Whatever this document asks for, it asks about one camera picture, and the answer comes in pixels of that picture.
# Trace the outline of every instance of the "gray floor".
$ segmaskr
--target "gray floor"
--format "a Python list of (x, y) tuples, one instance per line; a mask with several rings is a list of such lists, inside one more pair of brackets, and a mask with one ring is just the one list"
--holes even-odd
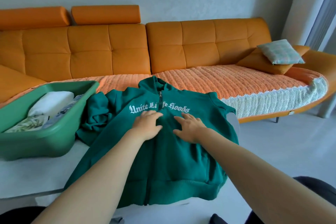
[[(278, 124), (275, 119), (242, 124), (240, 145), (290, 176), (312, 176), (336, 187), (336, 110), (329, 119), (315, 116), (317, 110), (281, 117)], [(217, 213), (229, 224), (238, 224), (244, 223), (251, 210), (229, 180), (215, 200), (191, 198), (186, 203), (131, 205), (117, 214), (127, 224), (206, 224)], [(34, 204), (33, 198), (0, 201), (0, 212)]]

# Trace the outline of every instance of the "green hoodie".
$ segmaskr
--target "green hoodie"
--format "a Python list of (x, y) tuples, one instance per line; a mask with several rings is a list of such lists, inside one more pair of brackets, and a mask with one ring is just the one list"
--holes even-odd
[(201, 118), (208, 127), (238, 143), (237, 135), (226, 120), (235, 112), (217, 98), (215, 92), (202, 94), (177, 90), (155, 76), (139, 82), (139, 88), (112, 90), (92, 95), (87, 102), (87, 119), (77, 136), (91, 147), (67, 181), (69, 187), (132, 127), (143, 111), (156, 110), (162, 130), (141, 146), (127, 177), (118, 208), (131, 204), (171, 204), (189, 197), (216, 198), (227, 175), (199, 144), (190, 144), (173, 134), (181, 129), (174, 116), (181, 112)]

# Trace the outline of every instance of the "green laundry basket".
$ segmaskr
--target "green laundry basket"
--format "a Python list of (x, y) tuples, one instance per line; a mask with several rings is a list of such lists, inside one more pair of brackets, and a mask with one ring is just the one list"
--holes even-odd
[[(0, 159), (59, 157), (66, 154), (75, 141), (86, 100), (95, 93), (96, 81), (55, 82), (42, 85), (0, 109)], [(37, 131), (3, 133), (27, 117), (29, 109), (50, 91), (84, 94), (54, 125)]]

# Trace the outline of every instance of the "headrest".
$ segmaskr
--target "headrest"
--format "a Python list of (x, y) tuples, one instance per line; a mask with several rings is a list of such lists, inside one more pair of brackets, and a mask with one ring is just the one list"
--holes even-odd
[(78, 25), (135, 24), (141, 22), (138, 5), (73, 6), (71, 13)]
[(69, 25), (69, 14), (62, 6), (0, 10), (0, 30)]

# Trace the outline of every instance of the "hand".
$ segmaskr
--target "hand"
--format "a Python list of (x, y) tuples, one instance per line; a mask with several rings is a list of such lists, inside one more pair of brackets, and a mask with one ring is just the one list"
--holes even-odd
[(163, 114), (161, 112), (143, 111), (140, 116), (135, 118), (132, 129), (136, 130), (138, 135), (144, 140), (155, 137), (162, 129), (162, 126), (156, 126), (156, 120)]
[(182, 130), (174, 129), (173, 133), (188, 143), (199, 143), (197, 131), (200, 128), (206, 128), (201, 119), (188, 113), (182, 113), (182, 117), (174, 116), (174, 118), (181, 124)]

